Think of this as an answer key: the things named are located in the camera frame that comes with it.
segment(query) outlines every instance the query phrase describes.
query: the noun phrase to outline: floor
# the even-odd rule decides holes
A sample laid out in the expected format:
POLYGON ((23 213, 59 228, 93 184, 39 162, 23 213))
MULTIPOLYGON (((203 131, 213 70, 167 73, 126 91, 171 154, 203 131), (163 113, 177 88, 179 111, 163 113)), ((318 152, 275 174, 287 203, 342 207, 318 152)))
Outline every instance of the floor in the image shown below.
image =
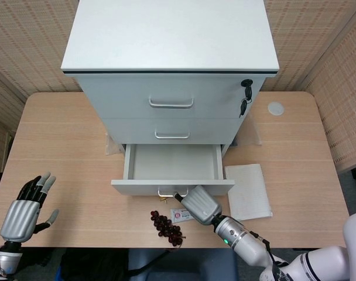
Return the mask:
MULTIPOLYGON (((356 213, 356 182, 351 172, 339 175, 344 198, 347 204, 349 214, 356 213)), ((50 262, 45 267, 39 265, 30 266, 20 271, 15 277, 20 281, 54 280, 56 270, 60 264, 60 259, 65 249, 55 249, 50 262)), ((296 251, 294 249, 273 249, 273 253, 285 259, 288 262, 305 251, 296 251)), ((259 280, 261 268, 252 268, 247 266, 242 260, 238 260, 239 280, 259 280)))

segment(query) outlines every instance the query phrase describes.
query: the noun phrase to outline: open drawer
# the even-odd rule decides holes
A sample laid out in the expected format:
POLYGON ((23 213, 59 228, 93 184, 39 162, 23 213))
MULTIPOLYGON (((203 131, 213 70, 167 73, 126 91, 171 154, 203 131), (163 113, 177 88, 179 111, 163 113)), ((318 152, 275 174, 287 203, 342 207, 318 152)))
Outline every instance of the open drawer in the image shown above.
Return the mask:
POLYGON ((225 195, 234 185, 224 180, 220 145, 127 145, 123 180, 112 180, 124 195, 185 196, 202 185, 225 195))

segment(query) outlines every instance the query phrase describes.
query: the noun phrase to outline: white filing cabinet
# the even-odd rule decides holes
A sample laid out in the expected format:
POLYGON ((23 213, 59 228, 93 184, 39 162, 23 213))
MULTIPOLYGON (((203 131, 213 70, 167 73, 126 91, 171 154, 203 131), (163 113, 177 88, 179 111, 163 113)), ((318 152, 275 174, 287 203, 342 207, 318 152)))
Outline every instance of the white filing cabinet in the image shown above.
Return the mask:
POLYGON ((234 185, 221 155, 279 66, 263 0, 81 0, 61 68, 126 147, 112 185, 171 196, 234 185))

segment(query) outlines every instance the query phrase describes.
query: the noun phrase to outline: cabinet top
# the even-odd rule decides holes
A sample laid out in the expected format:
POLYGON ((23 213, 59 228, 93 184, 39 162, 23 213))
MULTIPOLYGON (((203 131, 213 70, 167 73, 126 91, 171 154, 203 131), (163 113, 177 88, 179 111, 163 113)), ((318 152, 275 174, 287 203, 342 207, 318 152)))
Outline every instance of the cabinet top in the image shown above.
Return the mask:
POLYGON ((61 69, 275 74, 279 66, 263 0, 81 0, 61 69))

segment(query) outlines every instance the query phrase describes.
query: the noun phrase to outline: wooden table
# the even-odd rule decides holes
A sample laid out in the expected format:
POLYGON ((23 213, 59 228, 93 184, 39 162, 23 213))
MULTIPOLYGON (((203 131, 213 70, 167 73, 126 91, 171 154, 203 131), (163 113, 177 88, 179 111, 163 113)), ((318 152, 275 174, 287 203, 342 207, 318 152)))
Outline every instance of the wooden table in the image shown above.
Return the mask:
MULTIPOLYGON (((262 92, 252 107, 262 145, 231 148, 224 166, 260 163, 272 218, 244 221, 274 248, 344 245, 346 205, 314 98, 306 92, 262 92), (267 106, 279 101, 282 116, 267 106)), ((24 246, 169 247, 159 238, 151 210, 170 214, 180 207, 159 197, 120 195, 110 185, 121 179, 123 154, 105 155, 105 129, 80 92, 38 93, 28 99, 0 185, 0 228, 5 214, 30 179, 45 171, 57 176, 39 221, 55 209, 55 224, 24 246)), ((224 214, 228 199, 219 197, 224 214)), ((183 247, 226 247, 212 227, 180 224, 183 247)))

